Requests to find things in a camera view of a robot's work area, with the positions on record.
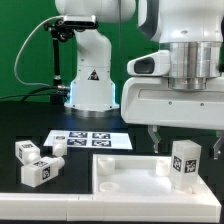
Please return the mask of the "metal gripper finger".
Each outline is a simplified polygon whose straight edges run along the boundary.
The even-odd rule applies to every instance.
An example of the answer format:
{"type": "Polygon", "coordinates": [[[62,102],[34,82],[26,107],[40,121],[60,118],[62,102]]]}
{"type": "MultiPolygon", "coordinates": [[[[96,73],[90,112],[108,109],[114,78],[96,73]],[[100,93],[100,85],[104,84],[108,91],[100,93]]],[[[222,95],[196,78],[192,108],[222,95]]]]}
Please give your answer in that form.
{"type": "Polygon", "coordinates": [[[216,131],[216,137],[218,140],[214,144],[214,149],[219,150],[220,147],[224,144],[224,131],[216,131]]]}

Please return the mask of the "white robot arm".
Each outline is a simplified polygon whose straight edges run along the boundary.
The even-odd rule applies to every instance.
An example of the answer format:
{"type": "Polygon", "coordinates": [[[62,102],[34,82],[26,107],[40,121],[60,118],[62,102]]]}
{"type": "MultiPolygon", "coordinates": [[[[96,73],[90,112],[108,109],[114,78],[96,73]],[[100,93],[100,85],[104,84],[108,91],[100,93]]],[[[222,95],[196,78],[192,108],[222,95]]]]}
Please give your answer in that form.
{"type": "Polygon", "coordinates": [[[125,122],[145,124],[153,140],[160,126],[213,129],[224,145],[224,71],[221,23],[224,0],[55,0],[64,26],[76,35],[77,75],[68,107],[105,111],[114,104],[111,44],[101,22],[138,18],[138,27],[159,45],[130,61],[123,87],[125,122]]]}

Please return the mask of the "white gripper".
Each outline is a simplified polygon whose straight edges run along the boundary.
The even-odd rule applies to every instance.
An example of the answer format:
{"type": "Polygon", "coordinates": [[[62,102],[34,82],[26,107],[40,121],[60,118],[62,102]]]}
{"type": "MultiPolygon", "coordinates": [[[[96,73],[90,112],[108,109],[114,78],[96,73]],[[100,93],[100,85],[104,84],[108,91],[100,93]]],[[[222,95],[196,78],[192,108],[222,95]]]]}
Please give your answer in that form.
{"type": "Polygon", "coordinates": [[[121,116],[148,126],[159,152],[157,126],[224,130],[224,77],[209,79],[203,91],[175,91],[165,78],[133,77],[123,87],[121,116]]]}

